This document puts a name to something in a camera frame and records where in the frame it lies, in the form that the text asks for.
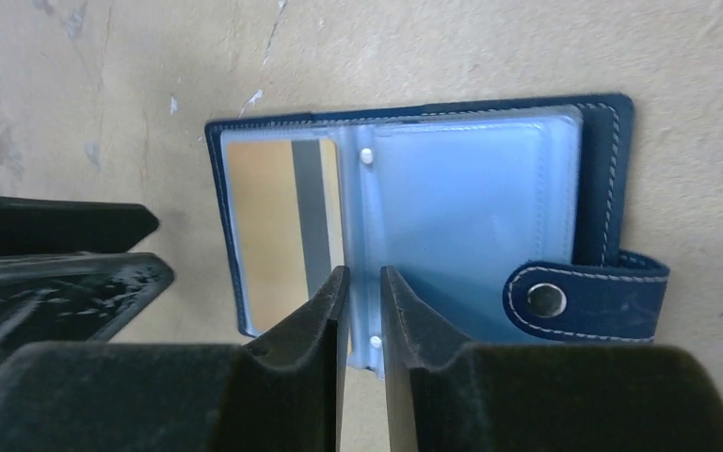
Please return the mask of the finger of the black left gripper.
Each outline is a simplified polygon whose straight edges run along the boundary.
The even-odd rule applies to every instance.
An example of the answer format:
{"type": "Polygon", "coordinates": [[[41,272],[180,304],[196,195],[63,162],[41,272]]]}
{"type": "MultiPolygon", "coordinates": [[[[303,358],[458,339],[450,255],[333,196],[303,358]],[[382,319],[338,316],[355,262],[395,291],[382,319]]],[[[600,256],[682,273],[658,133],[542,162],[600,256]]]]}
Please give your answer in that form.
{"type": "Polygon", "coordinates": [[[152,253],[0,257],[0,364],[43,341],[106,341],[164,292],[152,253]]]}
{"type": "Polygon", "coordinates": [[[123,253],[158,227],[158,218],[136,203],[0,197],[0,257],[123,253]]]}

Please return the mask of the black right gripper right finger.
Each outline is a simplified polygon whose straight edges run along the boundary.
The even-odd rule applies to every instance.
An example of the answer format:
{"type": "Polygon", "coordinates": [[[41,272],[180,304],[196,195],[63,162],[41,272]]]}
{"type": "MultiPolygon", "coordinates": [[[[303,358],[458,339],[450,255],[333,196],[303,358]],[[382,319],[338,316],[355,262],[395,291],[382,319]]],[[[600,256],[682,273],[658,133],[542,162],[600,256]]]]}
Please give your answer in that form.
{"type": "Polygon", "coordinates": [[[473,341],[380,272],[393,451],[723,451],[723,400],[689,353],[473,341]]]}

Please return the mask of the blue leather card holder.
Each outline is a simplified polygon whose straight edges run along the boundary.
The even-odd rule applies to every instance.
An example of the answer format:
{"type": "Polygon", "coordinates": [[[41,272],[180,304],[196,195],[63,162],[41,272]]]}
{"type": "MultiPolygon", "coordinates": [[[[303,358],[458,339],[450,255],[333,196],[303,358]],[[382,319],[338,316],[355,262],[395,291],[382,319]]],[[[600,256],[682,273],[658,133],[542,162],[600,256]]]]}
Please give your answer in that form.
{"type": "Polygon", "coordinates": [[[225,147],[328,138],[338,156],[349,363],[382,374],[380,271],[483,343],[654,340],[669,269],[622,248],[635,104],[618,92],[205,124],[232,274],[225,147]]]}

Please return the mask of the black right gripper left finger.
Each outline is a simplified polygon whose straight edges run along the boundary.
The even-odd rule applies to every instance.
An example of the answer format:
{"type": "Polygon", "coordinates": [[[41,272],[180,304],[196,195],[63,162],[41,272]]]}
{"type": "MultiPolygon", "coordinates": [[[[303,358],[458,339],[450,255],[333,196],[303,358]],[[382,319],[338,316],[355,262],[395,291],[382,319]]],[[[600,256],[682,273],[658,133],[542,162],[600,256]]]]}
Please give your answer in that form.
{"type": "Polygon", "coordinates": [[[0,365],[0,451],[335,451],[350,273],[244,344],[44,342],[0,365]]]}

